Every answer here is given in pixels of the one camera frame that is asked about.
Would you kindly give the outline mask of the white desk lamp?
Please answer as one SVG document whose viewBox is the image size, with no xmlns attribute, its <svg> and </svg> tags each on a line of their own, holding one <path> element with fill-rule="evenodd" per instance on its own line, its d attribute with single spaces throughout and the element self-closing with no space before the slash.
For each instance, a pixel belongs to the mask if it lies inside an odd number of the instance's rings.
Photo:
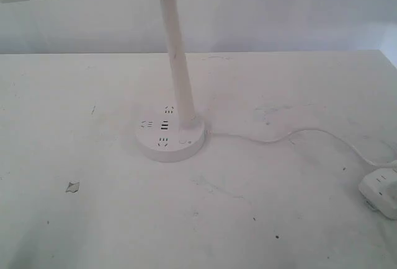
<svg viewBox="0 0 397 269">
<path fill-rule="evenodd" d="M 1 0 L 2 3 L 33 0 Z M 159 162 L 186 160 L 202 148 L 205 124 L 194 107 L 176 0 L 159 0 L 176 102 L 143 115 L 136 125 L 140 151 Z"/>
</svg>

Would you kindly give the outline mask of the small torn tape scrap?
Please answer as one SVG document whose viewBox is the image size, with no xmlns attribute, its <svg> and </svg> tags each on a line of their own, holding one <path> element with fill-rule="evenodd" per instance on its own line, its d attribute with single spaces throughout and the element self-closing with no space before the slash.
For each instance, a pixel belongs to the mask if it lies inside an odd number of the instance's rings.
<svg viewBox="0 0 397 269">
<path fill-rule="evenodd" d="M 70 182 L 65 190 L 66 193 L 76 193 L 79 191 L 80 182 Z"/>
</svg>

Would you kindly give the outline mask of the white power strip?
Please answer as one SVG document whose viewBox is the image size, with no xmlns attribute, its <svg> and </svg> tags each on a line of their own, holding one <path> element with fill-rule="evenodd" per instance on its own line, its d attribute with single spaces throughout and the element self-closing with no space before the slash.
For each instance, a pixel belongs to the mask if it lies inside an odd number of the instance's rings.
<svg viewBox="0 0 397 269">
<path fill-rule="evenodd" d="M 396 220 L 396 169 L 382 167 L 367 174 L 359 191 L 372 208 Z"/>
</svg>

